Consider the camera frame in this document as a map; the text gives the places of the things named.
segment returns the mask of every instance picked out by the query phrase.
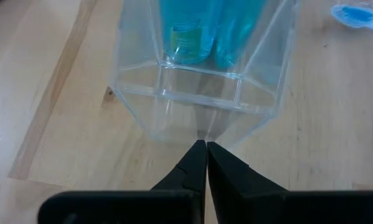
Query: acrylic box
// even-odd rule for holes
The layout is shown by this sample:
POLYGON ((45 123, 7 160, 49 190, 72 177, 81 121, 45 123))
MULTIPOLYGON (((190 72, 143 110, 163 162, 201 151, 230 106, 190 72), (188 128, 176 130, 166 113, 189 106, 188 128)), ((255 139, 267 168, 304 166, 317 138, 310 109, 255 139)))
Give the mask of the acrylic box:
POLYGON ((124 0, 110 87, 154 139, 224 147, 273 118, 299 0, 124 0))

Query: wooden table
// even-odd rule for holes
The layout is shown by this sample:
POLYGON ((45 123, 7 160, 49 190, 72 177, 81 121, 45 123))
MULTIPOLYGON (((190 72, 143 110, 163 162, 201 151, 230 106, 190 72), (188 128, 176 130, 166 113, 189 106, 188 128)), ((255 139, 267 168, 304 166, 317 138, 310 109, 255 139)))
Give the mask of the wooden table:
MULTIPOLYGON (((332 3, 303 1, 283 110, 233 150, 290 190, 373 189, 373 32, 332 3)), ((0 2, 0 223, 33 223, 63 190, 149 189, 189 148, 153 142, 106 94, 121 5, 0 2)))

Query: light wood tabletop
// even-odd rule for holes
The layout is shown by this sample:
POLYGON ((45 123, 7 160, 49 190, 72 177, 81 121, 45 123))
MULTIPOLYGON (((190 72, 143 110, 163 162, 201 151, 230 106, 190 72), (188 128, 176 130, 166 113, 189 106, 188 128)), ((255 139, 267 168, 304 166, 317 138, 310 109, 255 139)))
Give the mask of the light wood tabletop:
MULTIPOLYGON (((335 2, 303 1, 282 111, 232 149, 286 189, 373 189, 373 31, 335 2)), ((0 223, 64 190, 150 189, 191 146, 151 140, 107 91, 121 6, 0 2, 0 223)))

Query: blue bottle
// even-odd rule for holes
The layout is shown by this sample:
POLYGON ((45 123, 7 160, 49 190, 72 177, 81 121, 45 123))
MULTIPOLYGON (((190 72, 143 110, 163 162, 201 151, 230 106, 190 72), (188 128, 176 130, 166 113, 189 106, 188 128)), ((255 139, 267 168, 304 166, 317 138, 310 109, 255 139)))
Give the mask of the blue bottle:
POLYGON ((223 0, 159 0, 163 47, 171 61, 193 64, 211 52, 223 0))
POLYGON ((225 0, 216 46, 219 68, 231 68, 244 51, 267 0, 225 0))

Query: green label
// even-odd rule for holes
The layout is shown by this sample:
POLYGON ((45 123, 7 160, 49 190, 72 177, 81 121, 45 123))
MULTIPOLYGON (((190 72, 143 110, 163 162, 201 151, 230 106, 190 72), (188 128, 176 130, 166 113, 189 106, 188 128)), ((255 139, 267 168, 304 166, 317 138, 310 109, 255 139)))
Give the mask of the green label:
POLYGON ((177 59, 188 59, 199 57, 201 28, 189 31, 171 31, 171 50, 177 59))

